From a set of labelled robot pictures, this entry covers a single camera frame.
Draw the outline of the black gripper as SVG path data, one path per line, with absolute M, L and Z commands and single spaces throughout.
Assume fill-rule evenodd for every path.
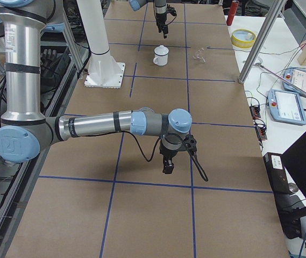
M 163 142 L 160 143 L 159 152 L 163 156 L 163 173 L 172 174 L 174 169 L 174 164 L 172 159 L 177 155 L 178 150 L 180 149 L 181 144 L 167 144 L 167 147 Z
M 163 38 L 166 39 L 168 35 L 168 25 L 166 24 L 167 14 L 166 13 L 157 13 L 155 15 L 156 25 L 158 31 L 163 33 Z

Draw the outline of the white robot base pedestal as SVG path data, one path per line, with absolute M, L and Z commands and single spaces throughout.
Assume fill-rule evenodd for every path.
M 118 89 L 122 85 L 125 63 L 110 53 L 100 1 L 78 0 L 77 5 L 91 52 L 86 87 Z

